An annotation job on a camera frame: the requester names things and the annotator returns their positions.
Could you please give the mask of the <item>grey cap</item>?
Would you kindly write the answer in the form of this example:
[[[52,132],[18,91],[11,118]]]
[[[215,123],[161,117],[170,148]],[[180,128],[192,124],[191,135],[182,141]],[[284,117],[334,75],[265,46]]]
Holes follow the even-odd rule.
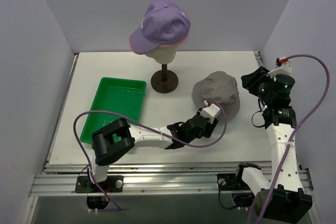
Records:
[[[240,109],[237,81],[223,71],[211,73],[193,86],[192,101],[197,109],[204,106],[205,100],[215,100],[225,111],[227,121],[231,121]]]

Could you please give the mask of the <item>pink baseball cap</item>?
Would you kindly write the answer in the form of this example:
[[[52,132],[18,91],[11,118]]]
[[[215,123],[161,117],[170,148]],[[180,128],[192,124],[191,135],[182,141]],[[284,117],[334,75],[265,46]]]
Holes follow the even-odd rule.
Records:
[[[169,44],[169,45],[159,45],[152,43],[150,41],[147,41],[146,39],[131,39],[129,38],[129,47],[130,50],[137,54],[137,55],[144,55],[147,54],[148,52],[158,49],[158,48],[171,48],[175,46],[180,46],[181,44],[185,43],[187,40],[188,36],[186,36],[184,39],[181,41],[174,43],[174,44]]]

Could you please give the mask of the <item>purple baseball cap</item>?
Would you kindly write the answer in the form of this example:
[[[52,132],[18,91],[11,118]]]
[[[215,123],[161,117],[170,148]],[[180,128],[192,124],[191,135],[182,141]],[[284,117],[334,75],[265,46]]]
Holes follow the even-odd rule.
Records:
[[[159,46],[174,45],[188,37],[191,20],[185,10],[170,0],[152,2],[140,26],[130,35],[133,52],[146,54]]]

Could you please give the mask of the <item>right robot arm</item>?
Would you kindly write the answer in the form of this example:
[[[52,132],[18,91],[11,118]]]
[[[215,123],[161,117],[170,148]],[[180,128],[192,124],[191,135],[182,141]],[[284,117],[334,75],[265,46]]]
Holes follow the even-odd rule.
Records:
[[[272,174],[267,179],[258,165],[240,163],[233,182],[236,187],[248,187],[255,196],[257,216],[298,223],[312,207],[312,197],[304,192],[301,183],[295,138],[296,113],[290,106],[290,91],[295,84],[289,71],[281,68],[272,71],[259,67],[241,77],[242,86],[264,105],[262,117],[271,151]]]

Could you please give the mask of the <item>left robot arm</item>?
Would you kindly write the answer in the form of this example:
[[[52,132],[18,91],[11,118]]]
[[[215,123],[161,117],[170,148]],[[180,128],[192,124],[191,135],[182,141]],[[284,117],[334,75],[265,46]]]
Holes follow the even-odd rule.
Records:
[[[209,138],[218,119],[205,117],[201,112],[186,122],[178,122],[152,131],[117,119],[91,135],[94,156],[87,186],[94,192],[105,188],[109,166],[134,147],[156,147],[175,150],[197,138]]]

